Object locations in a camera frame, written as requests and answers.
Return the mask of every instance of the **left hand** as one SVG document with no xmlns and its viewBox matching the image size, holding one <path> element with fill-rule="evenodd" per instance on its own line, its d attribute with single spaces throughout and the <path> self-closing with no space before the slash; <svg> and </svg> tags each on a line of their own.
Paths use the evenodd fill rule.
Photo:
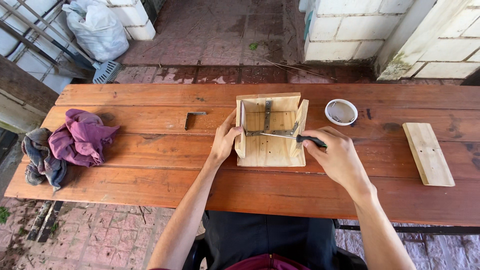
<svg viewBox="0 0 480 270">
<path fill-rule="evenodd" d="M 216 129 L 212 151 L 208 157 L 209 159 L 212 159 L 216 165 L 222 164 L 222 162 L 230 155 L 235 137 L 243 132 L 241 126 L 230 128 L 230 124 L 235 118 L 236 113 L 237 109 L 233 110 L 225 121 Z"/>
</svg>

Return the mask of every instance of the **dark pants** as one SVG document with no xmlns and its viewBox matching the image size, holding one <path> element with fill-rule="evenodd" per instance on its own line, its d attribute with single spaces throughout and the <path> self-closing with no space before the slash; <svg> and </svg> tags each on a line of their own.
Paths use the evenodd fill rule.
<svg viewBox="0 0 480 270">
<path fill-rule="evenodd" d="M 222 270 L 260 254 L 278 254 L 311 270 L 334 269 L 335 228 L 331 219 L 205 211 L 209 270 Z"/>
</svg>

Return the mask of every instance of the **white plastic bag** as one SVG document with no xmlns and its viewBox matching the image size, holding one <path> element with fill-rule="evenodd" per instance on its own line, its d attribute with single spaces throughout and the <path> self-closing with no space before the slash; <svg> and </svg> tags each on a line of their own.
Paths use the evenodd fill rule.
<svg viewBox="0 0 480 270">
<path fill-rule="evenodd" d="M 62 6 L 67 24 L 86 53 L 100 62 L 114 60 L 128 49 L 120 20 L 108 7 L 94 0 L 77 0 Z"/>
</svg>

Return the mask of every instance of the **screwdriver handle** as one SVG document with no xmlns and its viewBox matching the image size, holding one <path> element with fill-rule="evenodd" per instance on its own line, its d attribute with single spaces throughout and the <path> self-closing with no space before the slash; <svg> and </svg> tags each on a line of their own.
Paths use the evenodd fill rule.
<svg viewBox="0 0 480 270">
<path fill-rule="evenodd" d="M 317 137 L 310 137 L 310 136 L 302 136 L 302 135 L 297 135 L 297 143 L 301 143 L 304 140 L 311 140 L 313 141 L 318 147 L 327 147 L 327 145 L 321 141 Z"/>
</svg>

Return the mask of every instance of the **person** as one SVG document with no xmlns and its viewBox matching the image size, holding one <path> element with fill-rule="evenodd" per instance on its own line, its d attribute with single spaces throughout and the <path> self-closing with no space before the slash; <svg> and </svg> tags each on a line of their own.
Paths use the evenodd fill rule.
<svg viewBox="0 0 480 270">
<path fill-rule="evenodd" d="M 197 178 L 168 221 L 147 269 L 181 270 L 200 220 L 212 254 L 211 270 L 335 269 L 333 222 L 330 219 L 204 211 L 215 174 L 230 155 L 242 127 L 232 127 L 235 110 L 216 130 L 212 150 Z M 326 174 L 351 196 L 360 222 L 366 264 L 371 270 L 415 269 L 385 215 L 355 151 L 352 140 L 326 126 L 302 132 L 324 141 L 326 150 L 303 142 Z"/>
</svg>

